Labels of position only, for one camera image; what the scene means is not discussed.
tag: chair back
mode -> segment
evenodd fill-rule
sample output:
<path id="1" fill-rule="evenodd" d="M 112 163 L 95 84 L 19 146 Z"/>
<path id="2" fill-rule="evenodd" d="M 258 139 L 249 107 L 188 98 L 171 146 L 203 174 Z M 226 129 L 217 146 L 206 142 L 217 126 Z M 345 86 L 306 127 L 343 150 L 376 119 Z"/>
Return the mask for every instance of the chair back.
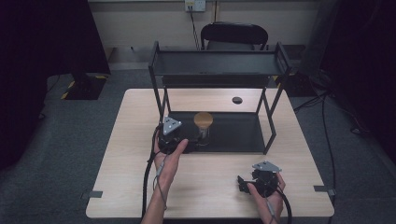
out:
<path id="1" fill-rule="evenodd" d="M 268 41 L 268 34 L 255 24 L 215 21 L 202 29 L 201 49 L 205 49 L 205 40 L 209 41 L 206 49 L 215 48 L 210 48 L 210 42 L 223 42 L 250 45 L 253 49 L 254 45 L 260 45 L 260 50 L 263 50 Z"/>

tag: wooden table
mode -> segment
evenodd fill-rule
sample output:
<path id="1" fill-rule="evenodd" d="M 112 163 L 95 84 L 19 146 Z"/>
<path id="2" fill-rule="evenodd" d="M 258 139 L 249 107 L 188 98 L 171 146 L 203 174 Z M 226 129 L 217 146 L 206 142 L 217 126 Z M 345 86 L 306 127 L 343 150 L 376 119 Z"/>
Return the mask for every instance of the wooden table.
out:
<path id="1" fill-rule="evenodd" d="M 172 108 L 182 111 L 255 111 L 260 94 L 261 90 L 256 89 L 169 90 Z M 275 94 L 276 89 L 267 90 L 269 102 Z M 235 96 L 243 99 L 241 105 L 232 102 Z M 153 90 L 125 92 L 93 188 L 103 195 L 90 198 L 88 217 L 141 216 L 143 176 L 158 118 Z M 259 118 L 266 141 L 270 131 L 265 110 L 261 110 Z M 276 106 L 274 123 L 277 136 L 265 156 L 183 154 L 169 192 L 165 218 L 258 217 L 252 197 L 239 191 L 236 177 L 251 179 L 251 165 L 261 161 L 270 161 L 283 170 L 281 174 L 287 183 L 285 194 L 294 217 L 332 216 L 333 207 L 327 192 L 314 190 L 314 186 L 323 186 L 323 182 L 285 92 Z M 148 179 L 148 201 L 154 176 L 153 165 Z"/>

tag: black curtain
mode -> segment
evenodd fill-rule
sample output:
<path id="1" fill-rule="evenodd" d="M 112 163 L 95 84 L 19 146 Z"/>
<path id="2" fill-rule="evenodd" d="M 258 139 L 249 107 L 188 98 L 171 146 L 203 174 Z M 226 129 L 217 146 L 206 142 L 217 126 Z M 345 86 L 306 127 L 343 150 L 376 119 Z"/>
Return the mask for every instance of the black curtain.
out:
<path id="1" fill-rule="evenodd" d="M 3 168 L 29 143 L 49 76 L 110 72 L 87 1 L 1 1 L 0 45 Z"/>
<path id="2" fill-rule="evenodd" d="M 396 1 L 345 0 L 321 67 L 396 162 Z"/>

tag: metal bracket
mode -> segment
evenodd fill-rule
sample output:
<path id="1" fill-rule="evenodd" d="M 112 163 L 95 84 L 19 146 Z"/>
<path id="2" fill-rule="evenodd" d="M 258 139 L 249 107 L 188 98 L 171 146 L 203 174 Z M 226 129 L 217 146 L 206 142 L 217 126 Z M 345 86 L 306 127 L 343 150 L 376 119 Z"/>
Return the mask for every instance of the metal bracket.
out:
<path id="1" fill-rule="evenodd" d="M 282 169 L 280 169 L 279 167 L 273 165 L 271 162 L 269 161 L 262 161 L 260 163 L 254 164 L 252 165 L 252 167 L 256 170 L 260 170 L 260 171 L 270 171 L 273 173 L 278 173 L 280 171 L 282 171 Z"/>
<path id="2" fill-rule="evenodd" d="M 177 121 L 170 117 L 165 116 L 165 123 L 163 124 L 163 135 L 168 135 L 172 131 L 181 126 L 181 121 Z"/>

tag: gray carpet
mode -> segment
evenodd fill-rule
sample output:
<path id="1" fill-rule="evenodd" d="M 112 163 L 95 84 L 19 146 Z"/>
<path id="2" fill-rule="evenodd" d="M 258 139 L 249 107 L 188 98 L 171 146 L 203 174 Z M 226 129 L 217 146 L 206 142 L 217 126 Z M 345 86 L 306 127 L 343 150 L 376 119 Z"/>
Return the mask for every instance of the gray carpet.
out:
<path id="1" fill-rule="evenodd" d="M 96 101 L 66 101 L 61 96 L 71 76 L 49 78 L 52 90 L 30 146 L 13 167 L 0 172 L 0 223 L 138 223 L 138 219 L 90 219 L 88 200 L 124 92 L 151 88 L 147 70 L 113 71 Z M 309 97 L 290 97 L 296 107 Z M 394 223 L 394 165 L 378 154 L 371 137 L 349 131 L 350 116 L 328 98 L 325 119 L 336 172 L 332 223 Z M 297 118 L 325 185 L 332 187 L 332 163 L 322 123 L 321 104 L 303 108 Z M 188 223 L 201 223 L 202 220 Z M 205 220 L 206 223 L 258 223 L 258 220 Z M 294 223 L 327 223 L 327 218 L 298 217 Z M 186 223 L 186 221 L 166 221 Z"/>

